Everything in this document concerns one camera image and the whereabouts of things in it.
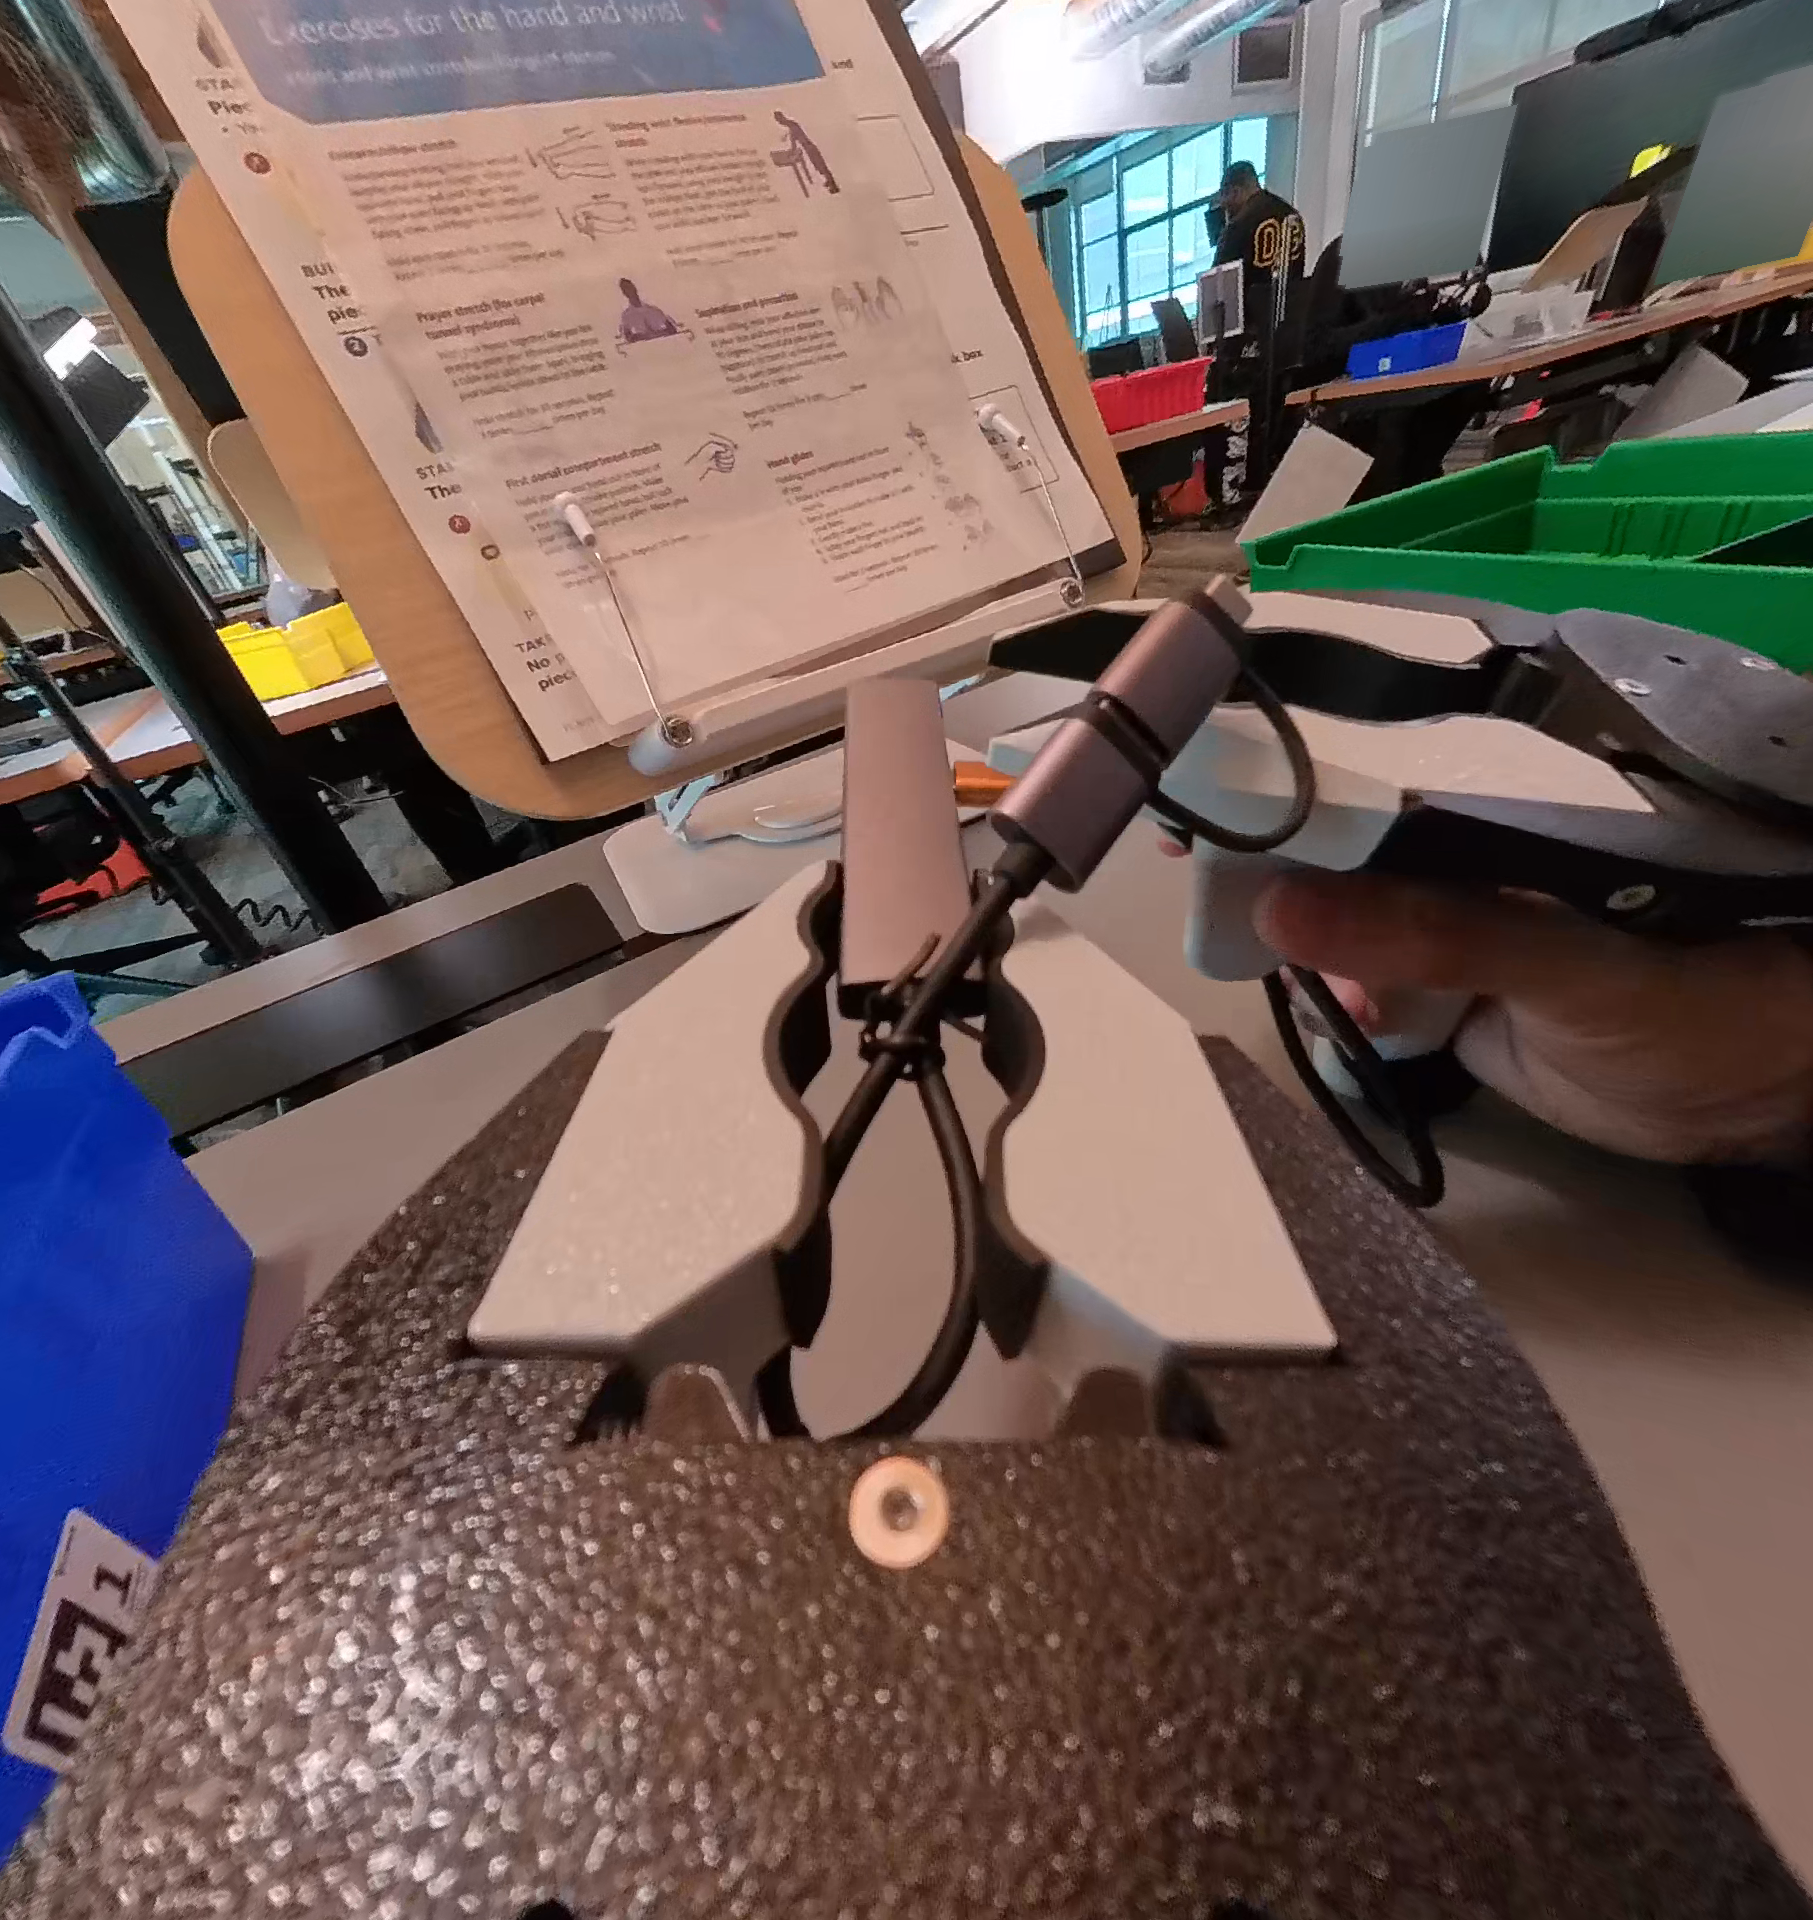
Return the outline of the green plastic bin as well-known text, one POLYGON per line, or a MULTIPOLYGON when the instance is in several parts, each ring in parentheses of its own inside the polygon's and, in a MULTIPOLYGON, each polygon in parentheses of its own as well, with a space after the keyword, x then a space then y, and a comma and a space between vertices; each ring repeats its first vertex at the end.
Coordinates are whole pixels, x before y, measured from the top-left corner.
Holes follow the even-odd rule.
POLYGON ((1537 447, 1246 543, 1258 592, 1607 611, 1813 676, 1813 431, 1537 447))

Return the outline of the light grey desk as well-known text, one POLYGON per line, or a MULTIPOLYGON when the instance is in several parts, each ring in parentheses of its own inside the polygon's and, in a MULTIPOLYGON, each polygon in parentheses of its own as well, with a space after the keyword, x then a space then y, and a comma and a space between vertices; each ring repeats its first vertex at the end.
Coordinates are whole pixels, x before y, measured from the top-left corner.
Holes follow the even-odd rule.
POLYGON ((1813 1916, 1813 1283, 1496 1102, 1396 1208, 1132 837, 1060 902, 1211 1053, 1343 1352, 1219 1443, 982 1357, 908 1450, 584 1436, 461 1354, 592 1039, 702 939, 203 1151, 243 1405, 0 1916, 1813 1916))

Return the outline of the small blue plastic bin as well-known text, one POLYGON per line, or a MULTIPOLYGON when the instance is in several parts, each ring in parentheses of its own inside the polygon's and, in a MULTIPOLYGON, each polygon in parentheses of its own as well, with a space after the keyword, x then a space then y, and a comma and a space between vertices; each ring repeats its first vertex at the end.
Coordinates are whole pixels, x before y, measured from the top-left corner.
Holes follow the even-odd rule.
POLYGON ((1345 378, 1353 382, 1432 373, 1452 365, 1469 334, 1469 322, 1429 325, 1352 345, 1345 378))

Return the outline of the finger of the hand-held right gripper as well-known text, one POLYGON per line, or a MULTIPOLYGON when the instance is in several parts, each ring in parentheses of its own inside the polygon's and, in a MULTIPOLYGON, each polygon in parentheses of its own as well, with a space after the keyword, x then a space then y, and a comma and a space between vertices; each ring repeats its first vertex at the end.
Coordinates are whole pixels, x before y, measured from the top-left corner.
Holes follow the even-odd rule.
MULTIPOLYGON (((1288 709, 1314 760, 1317 799, 1275 852, 1224 852, 1196 840, 1191 874, 1355 872, 1416 803, 1509 803, 1548 824, 1645 826, 1654 803, 1621 773, 1562 742, 1491 716, 1366 726, 1288 709)), ((1249 704, 1217 709, 1162 779, 1189 814, 1233 834, 1274 830, 1294 782, 1271 724, 1249 704)))
POLYGON ((1094 685, 1143 726, 1196 726, 1255 687, 1364 726, 1531 722, 1531 614, 1469 602, 1189 589, 999 636, 988 664, 1094 685))

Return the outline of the long wooden desk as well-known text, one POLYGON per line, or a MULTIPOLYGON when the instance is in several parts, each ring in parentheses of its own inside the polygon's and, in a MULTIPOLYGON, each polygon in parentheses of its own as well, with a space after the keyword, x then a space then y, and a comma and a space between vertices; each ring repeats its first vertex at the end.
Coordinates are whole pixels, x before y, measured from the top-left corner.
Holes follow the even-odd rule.
POLYGON ((1813 304, 1813 260, 1771 263, 1681 300, 1586 325, 1553 341, 1435 370, 1311 385, 1288 393, 1284 407, 1311 421, 1335 421, 1425 411, 1448 396, 1470 396, 1478 409, 1493 411, 1572 397, 1621 378, 1657 378, 1687 345, 1737 328, 1746 315, 1802 302, 1813 304))

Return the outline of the large black monitor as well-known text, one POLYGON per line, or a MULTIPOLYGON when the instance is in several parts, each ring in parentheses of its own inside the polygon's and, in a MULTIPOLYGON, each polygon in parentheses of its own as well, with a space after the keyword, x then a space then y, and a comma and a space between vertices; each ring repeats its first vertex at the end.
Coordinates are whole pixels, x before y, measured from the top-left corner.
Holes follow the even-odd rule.
POLYGON ((1813 66, 1813 28, 1751 6, 1521 85, 1487 266, 1539 263, 1626 183, 1642 151, 1696 146, 1724 95, 1802 66, 1813 66))

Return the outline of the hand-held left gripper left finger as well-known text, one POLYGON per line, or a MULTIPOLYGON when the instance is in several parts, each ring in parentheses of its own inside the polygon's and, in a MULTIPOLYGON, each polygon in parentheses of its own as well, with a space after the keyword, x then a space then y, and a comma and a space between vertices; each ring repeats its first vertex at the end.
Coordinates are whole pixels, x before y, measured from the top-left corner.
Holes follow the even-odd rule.
POLYGON ((769 1367, 832 1283, 822 1131, 844 874, 812 863, 624 1008, 465 1328, 484 1358, 574 1358, 643 1389, 717 1375, 770 1436, 769 1367))

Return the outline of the red plastic bin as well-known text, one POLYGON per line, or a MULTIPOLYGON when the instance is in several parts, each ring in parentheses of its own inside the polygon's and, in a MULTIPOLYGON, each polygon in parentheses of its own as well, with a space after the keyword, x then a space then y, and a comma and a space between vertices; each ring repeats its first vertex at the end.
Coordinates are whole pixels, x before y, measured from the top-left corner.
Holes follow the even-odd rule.
POLYGON ((1210 357, 1118 373, 1092 381, 1100 421, 1114 439, 1199 413, 1208 403, 1210 357))

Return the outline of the black tripod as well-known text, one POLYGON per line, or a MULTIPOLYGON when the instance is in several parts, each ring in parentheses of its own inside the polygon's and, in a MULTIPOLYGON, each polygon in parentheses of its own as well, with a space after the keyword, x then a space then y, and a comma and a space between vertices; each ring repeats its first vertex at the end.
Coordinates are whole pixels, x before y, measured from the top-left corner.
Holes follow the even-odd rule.
POLYGON ((258 939, 246 919, 219 895, 198 862, 186 851, 172 826, 153 809, 135 777, 124 773, 113 751, 125 731, 156 715, 162 700, 149 687, 140 693, 107 703, 111 715, 90 724, 83 710, 52 677, 45 664, 29 655, 23 643, 6 645, 3 660, 15 679, 23 681, 45 706, 78 754, 88 784, 103 800, 103 809, 133 846, 149 874, 154 899, 181 911, 210 962, 237 970, 265 958, 258 939))

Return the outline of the person's right hand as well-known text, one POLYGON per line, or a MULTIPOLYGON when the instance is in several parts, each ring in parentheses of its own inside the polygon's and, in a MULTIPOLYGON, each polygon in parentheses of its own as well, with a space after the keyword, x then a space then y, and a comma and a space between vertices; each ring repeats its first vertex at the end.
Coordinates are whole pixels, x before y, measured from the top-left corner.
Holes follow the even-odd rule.
POLYGON ((1362 1031, 1455 996, 1459 1065, 1570 1139, 1664 1166, 1813 1159, 1813 946, 1667 944, 1509 891, 1355 874, 1270 883, 1253 925, 1362 1031))

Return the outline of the beige rounded board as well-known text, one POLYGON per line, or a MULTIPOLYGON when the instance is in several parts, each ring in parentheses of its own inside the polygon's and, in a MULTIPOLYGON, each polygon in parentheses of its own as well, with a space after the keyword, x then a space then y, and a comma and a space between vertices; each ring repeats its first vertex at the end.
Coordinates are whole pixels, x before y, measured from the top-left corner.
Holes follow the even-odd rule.
POLYGON ((338 592, 337 575, 254 425, 229 421, 212 427, 207 459, 278 572, 303 589, 338 592))

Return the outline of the grey usb hub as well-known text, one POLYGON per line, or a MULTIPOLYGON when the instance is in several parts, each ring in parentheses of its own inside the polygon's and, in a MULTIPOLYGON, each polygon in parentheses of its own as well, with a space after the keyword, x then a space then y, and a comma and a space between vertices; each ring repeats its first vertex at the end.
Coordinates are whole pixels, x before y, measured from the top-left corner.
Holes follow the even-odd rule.
POLYGON ((840 973, 847 980, 851 972, 851 934, 865 937, 865 960, 893 958, 893 968, 851 995, 851 1012, 865 1018, 867 1071, 825 1134, 822 1190, 803 1220, 801 1245, 822 1236, 829 1203, 897 1082, 919 1091, 952 1224, 939 1331, 893 1402, 855 1427, 855 1438, 915 1431, 958 1379, 982 1325, 999 1236, 988 1222, 986 1177, 947 1081, 942 1023, 952 1006, 971 1001, 966 980, 990 960, 1012 910, 1042 885, 1078 891, 1138 814, 1169 817, 1163 773, 1226 703, 1250 703, 1271 728, 1292 782, 1291 803, 1261 834, 1200 820, 1191 837, 1264 855, 1307 824, 1317 799, 1315 767, 1294 720, 1250 664, 1246 617, 1245 597, 1216 583, 1162 605, 1133 629, 1014 779, 1011 799, 997 804, 994 828, 1008 840, 979 888, 962 855, 942 851, 958 842, 948 824, 951 773, 905 779, 885 766, 865 722, 846 715, 840 973))

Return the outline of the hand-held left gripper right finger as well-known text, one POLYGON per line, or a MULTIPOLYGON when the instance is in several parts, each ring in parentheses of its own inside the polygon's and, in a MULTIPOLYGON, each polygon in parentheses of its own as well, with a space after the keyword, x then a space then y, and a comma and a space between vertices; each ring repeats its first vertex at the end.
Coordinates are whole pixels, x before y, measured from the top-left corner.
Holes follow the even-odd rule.
POLYGON ((983 1330, 1053 1431, 1199 1436, 1200 1379, 1340 1351, 1191 1025, 1053 910, 986 972, 983 1330))

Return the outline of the silver ventilation duct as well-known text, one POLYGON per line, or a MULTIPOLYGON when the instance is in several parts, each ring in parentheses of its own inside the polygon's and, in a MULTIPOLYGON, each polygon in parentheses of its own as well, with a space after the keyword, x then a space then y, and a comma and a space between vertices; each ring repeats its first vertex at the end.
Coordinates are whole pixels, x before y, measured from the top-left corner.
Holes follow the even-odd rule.
POLYGON ((104 5, 0 2, 0 53, 49 124, 82 205, 150 200, 174 183, 166 146, 108 42, 104 5))

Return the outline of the black metal pole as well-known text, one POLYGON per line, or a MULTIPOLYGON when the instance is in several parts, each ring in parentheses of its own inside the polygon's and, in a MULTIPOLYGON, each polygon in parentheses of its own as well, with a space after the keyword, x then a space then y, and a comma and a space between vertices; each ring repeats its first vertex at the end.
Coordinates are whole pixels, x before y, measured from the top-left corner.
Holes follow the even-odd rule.
POLYGON ((166 542, 103 453, 0 286, 0 464, 186 726, 317 927, 388 902, 231 663, 166 542))

